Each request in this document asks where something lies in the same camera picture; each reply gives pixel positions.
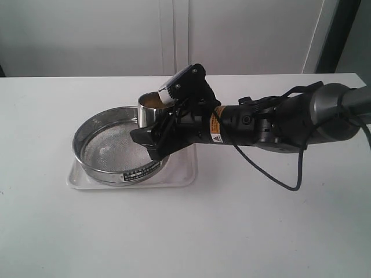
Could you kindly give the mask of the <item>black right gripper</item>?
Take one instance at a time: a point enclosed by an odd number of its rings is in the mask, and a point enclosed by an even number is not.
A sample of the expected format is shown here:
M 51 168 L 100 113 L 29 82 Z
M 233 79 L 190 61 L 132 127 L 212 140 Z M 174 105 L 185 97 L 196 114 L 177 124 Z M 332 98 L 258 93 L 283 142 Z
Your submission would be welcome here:
M 194 65 L 196 85 L 188 96 L 172 104 L 172 110 L 155 125 L 130 132 L 133 142 L 144 147 L 152 160 L 161 160 L 195 142 L 211 142 L 210 117 L 221 102 L 206 81 L 205 68 Z

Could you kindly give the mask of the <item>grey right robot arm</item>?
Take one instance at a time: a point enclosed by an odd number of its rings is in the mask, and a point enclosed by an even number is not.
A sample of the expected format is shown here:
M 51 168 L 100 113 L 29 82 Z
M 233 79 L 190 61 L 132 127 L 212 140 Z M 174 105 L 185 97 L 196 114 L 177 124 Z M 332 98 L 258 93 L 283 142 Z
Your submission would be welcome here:
M 200 64 L 187 66 L 159 90 L 169 105 L 156 121 L 132 130 L 132 140 L 161 160 L 191 144 L 250 146 L 297 153 L 311 144 L 353 138 L 370 123 L 370 87 L 315 82 L 280 96 L 223 105 Z

